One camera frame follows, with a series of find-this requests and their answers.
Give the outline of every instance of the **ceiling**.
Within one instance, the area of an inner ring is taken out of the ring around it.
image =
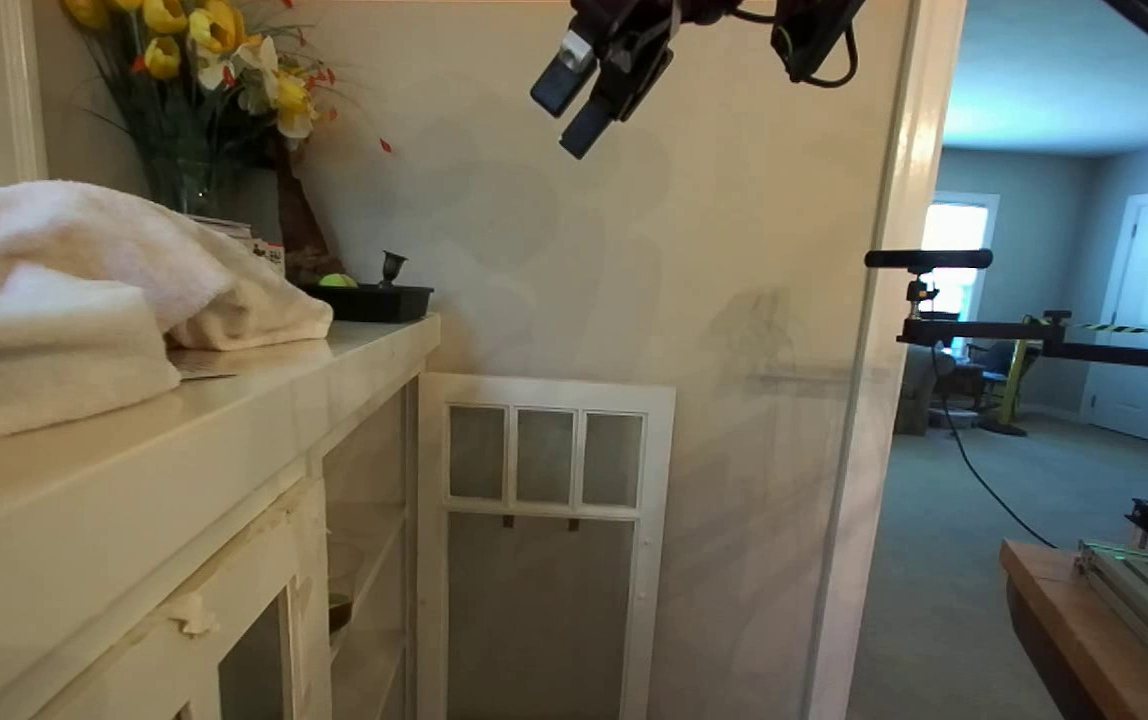
[[[966,0],[946,147],[1148,147],[1148,38],[1103,0]]]

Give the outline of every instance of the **robotic arm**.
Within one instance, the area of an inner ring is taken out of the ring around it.
[[[673,65],[667,40],[679,25],[714,25],[741,18],[770,25],[770,50],[797,83],[845,83],[854,78],[853,18],[864,0],[776,0],[776,18],[741,14],[741,0],[570,0],[570,25],[560,54],[533,83],[533,99],[565,117],[578,90],[599,73],[583,110],[565,134],[565,147],[583,156],[610,122],[627,122]],[[853,73],[845,81],[815,81],[831,45],[846,38]]]

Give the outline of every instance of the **cabinet handle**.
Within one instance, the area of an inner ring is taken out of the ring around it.
[[[206,612],[203,595],[191,593],[191,595],[178,595],[172,607],[169,607],[169,620],[174,626],[178,636],[188,642],[203,642],[211,632],[220,632],[216,618]]]

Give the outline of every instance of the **white cloth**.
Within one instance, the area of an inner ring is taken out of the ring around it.
[[[0,190],[0,438],[141,406],[178,348],[326,336],[331,308],[235,239],[92,186]]]

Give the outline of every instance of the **black tray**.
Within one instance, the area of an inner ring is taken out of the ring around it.
[[[361,286],[361,289],[304,289],[304,293],[331,305],[337,320],[416,325],[426,308],[431,289]]]

